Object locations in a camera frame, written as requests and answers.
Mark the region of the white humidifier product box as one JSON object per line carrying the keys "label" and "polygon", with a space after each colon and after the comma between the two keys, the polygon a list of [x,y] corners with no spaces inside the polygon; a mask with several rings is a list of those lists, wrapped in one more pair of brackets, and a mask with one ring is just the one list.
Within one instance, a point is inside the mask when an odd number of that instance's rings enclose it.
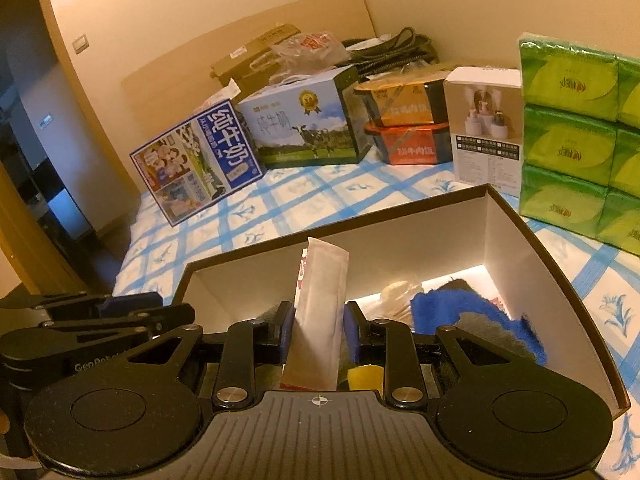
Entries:
{"label": "white humidifier product box", "polygon": [[454,175],[519,196],[523,165],[522,76],[513,68],[459,66],[444,91]]}

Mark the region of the clear plastic bag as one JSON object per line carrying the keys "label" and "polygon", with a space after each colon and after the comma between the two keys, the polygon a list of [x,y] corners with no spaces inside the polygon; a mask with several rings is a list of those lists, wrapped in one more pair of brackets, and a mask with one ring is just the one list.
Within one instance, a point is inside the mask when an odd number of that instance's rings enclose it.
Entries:
{"label": "clear plastic bag", "polygon": [[313,75],[350,61],[350,53],[330,32],[299,32],[271,47],[283,77]]}

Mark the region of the flat brown cardboard box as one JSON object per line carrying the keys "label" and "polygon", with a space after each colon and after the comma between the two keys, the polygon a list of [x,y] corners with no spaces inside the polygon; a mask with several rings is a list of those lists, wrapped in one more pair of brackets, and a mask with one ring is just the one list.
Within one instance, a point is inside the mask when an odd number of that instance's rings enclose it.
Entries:
{"label": "flat brown cardboard box", "polygon": [[240,89],[240,94],[234,99],[240,102],[268,86],[269,79],[280,68],[279,57],[273,47],[299,33],[300,30],[292,24],[273,27],[215,62],[210,76],[224,87],[234,82]]}

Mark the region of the white paper sachet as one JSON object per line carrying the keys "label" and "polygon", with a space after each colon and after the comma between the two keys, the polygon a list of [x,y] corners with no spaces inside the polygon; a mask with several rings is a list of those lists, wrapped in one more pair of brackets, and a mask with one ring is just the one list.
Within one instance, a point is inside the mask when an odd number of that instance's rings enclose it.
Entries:
{"label": "white paper sachet", "polygon": [[303,288],[281,386],[302,391],[336,388],[343,333],[349,253],[308,238]]}

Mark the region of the lower red noodle bowl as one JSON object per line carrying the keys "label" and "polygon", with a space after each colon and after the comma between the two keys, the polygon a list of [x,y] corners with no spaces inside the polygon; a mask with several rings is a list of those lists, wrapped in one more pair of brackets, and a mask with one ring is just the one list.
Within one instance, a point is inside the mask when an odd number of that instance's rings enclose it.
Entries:
{"label": "lower red noodle bowl", "polygon": [[364,125],[364,133],[373,140],[386,164],[439,165],[452,161],[449,125],[377,126]]}

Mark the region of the green tissue pack bundle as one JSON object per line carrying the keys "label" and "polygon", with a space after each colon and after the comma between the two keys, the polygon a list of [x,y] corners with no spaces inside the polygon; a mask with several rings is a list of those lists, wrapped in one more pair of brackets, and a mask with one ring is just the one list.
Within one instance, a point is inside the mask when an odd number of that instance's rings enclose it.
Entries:
{"label": "green tissue pack bundle", "polygon": [[639,61],[524,35],[520,213],[639,251]]}

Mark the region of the grey knit sock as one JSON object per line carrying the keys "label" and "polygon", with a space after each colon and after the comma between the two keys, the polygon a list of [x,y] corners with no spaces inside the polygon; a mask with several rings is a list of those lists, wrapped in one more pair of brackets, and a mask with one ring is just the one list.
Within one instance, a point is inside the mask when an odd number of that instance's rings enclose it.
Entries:
{"label": "grey knit sock", "polygon": [[273,307],[252,321],[253,327],[263,337],[274,337],[280,332],[285,312],[280,307]]}

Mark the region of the blue cartoon milk carton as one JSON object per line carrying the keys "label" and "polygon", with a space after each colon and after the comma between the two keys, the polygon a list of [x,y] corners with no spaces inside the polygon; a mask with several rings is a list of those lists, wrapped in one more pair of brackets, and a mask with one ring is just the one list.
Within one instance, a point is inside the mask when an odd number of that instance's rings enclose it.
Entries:
{"label": "blue cartoon milk carton", "polygon": [[134,150],[130,158],[171,226],[265,174],[229,99],[179,122]]}

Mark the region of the blue checkered bed sheet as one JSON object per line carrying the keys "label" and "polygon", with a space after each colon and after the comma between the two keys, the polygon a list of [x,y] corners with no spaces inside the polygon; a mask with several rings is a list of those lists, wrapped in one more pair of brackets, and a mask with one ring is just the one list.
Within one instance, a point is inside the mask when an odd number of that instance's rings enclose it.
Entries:
{"label": "blue checkered bed sheet", "polygon": [[[457,191],[450,164],[390,166],[377,151],[358,165],[270,170],[258,182],[173,228],[150,194],[130,224],[114,295],[175,295],[186,264],[207,256]],[[529,221],[610,347],[631,400],[599,465],[607,479],[639,475],[639,259],[557,226]]]}

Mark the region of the wooden door frame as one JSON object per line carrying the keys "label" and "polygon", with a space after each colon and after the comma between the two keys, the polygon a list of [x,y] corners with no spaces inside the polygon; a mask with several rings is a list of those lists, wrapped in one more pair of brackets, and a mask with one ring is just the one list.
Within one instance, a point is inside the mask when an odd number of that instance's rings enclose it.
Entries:
{"label": "wooden door frame", "polygon": [[139,205],[138,188],[81,89],[50,0],[1,0],[1,45],[21,110],[51,167],[44,180],[63,185],[55,207],[85,228],[58,248],[91,290],[109,292],[120,268],[116,240]]}

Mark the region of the dark brown open box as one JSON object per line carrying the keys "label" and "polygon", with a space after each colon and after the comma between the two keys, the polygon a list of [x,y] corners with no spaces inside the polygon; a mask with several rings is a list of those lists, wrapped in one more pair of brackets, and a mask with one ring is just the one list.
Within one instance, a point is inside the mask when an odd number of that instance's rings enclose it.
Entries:
{"label": "dark brown open box", "polygon": [[482,266],[512,315],[523,315],[550,370],[596,392],[620,417],[631,407],[610,350],[559,265],[490,185],[473,186],[222,252],[186,265],[172,301],[194,307],[209,332],[254,318],[294,296],[308,238],[349,254],[346,297],[394,281]]}

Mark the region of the yellow green sponge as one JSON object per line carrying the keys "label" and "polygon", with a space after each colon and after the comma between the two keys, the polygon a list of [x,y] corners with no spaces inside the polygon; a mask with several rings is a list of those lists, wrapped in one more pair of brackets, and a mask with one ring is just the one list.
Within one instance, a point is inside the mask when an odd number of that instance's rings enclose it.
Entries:
{"label": "yellow green sponge", "polygon": [[367,364],[350,368],[347,371],[347,383],[350,391],[376,391],[380,396],[384,393],[384,368]]}

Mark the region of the cow picture milk box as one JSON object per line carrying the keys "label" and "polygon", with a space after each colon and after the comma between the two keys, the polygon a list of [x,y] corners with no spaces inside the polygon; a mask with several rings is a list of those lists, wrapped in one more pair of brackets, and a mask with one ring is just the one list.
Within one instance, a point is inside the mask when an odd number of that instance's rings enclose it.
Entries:
{"label": "cow picture milk box", "polygon": [[292,76],[242,100],[238,110],[269,169],[356,164],[370,150],[355,66]]}

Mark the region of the blue grey fleece glove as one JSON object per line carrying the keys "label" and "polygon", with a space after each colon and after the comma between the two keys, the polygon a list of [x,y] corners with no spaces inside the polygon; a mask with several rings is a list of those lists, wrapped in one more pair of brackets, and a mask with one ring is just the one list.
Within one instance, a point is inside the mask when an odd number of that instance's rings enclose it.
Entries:
{"label": "blue grey fleece glove", "polygon": [[454,326],[538,365],[548,356],[525,316],[510,318],[474,290],[439,288],[419,292],[410,301],[413,329],[434,335],[442,326]]}

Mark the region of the wall light switch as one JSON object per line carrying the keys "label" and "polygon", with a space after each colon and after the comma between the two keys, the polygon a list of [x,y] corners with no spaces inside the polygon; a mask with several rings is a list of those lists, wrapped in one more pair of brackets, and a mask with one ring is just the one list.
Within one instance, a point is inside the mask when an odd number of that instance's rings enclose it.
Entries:
{"label": "wall light switch", "polygon": [[86,35],[79,36],[73,41],[72,46],[76,54],[81,54],[89,47],[88,37]]}

